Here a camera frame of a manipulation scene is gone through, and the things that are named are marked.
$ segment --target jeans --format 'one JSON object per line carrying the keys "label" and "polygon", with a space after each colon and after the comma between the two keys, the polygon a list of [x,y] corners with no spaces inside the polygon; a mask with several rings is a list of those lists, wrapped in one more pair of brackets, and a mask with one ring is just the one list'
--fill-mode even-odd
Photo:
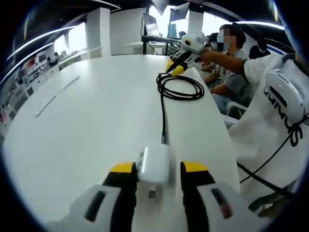
{"label": "jeans", "polygon": [[215,94],[215,93],[212,95],[212,97],[214,98],[214,101],[216,102],[221,114],[226,115],[227,112],[226,112],[225,107],[232,100],[227,97]]}

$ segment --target white shirt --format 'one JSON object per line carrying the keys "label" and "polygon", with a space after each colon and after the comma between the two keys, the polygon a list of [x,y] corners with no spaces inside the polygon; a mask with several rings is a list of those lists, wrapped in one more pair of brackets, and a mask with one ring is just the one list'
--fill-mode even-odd
{"label": "white shirt", "polygon": [[[270,97],[265,87],[265,75],[276,68],[288,73],[291,65],[294,65],[293,61],[287,60],[282,66],[282,56],[277,54],[244,63],[246,78],[251,84],[258,85],[258,89],[245,114],[228,132],[238,152],[237,162],[252,172],[270,158],[289,135],[287,127],[291,123],[281,112],[279,104]],[[299,69],[286,78],[301,82],[304,91],[309,91],[309,78]],[[308,138],[309,127],[302,124],[291,140],[256,175],[281,188],[292,183],[307,163]],[[239,168],[240,180],[247,176]],[[252,203],[274,191],[251,177],[240,185],[240,192]]]}

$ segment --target gray shirt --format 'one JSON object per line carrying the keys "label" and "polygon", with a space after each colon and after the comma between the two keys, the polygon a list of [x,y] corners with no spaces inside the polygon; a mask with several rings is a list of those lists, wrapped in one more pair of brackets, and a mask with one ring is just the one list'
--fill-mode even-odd
{"label": "gray shirt", "polygon": [[[240,58],[242,60],[249,59],[249,57],[241,49],[238,50],[233,57]],[[235,92],[232,99],[237,102],[245,100],[250,94],[250,84],[244,80],[242,75],[235,74],[223,67],[219,67],[219,70],[223,84]]]}

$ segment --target window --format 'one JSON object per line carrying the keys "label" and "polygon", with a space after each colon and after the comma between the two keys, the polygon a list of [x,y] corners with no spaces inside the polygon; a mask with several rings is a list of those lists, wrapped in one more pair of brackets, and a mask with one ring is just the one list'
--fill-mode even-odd
{"label": "window", "polygon": [[69,47],[71,52],[87,48],[85,23],[69,31]]}
{"label": "window", "polygon": [[[159,28],[159,32],[164,37],[167,37],[167,35],[168,35],[169,16],[170,16],[171,8],[174,8],[174,6],[167,6],[165,11],[163,12],[163,15],[160,15],[159,11],[154,6],[151,6],[149,8],[149,14],[152,17],[155,17],[156,23],[157,23],[158,28]],[[176,24],[177,36],[178,36],[178,33],[180,31],[184,31],[185,33],[188,33],[189,11],[188,11],[187,16],[186,16],[185,19],[173,21],[171,24]]]}
{"label": "window", "polygon": [[62,51],[66,51],[67,54],[69,53],[69,49],[66,46],[66,42],[64,39],[64,35],[60,36],[58,39],[55,40],[54,43],[55,52],[61,55]]}
{"label": "window", "polygon": [[207,36],[212,33],[219,32],[220,26],[223,24],[231,24],[229,21],[225,19],[219,18],[209,13],[204,13],[203,15],[203,26],[202,32]]}

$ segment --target white charger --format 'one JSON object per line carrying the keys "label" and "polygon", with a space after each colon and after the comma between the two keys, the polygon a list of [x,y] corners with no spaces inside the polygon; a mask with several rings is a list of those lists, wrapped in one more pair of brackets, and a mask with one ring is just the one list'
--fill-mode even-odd
{"label": "white charger", "polygon": [[151,145],[140,154],[138,179],[140,182],[158,187],[169,181],[170,154],[166,144]]}

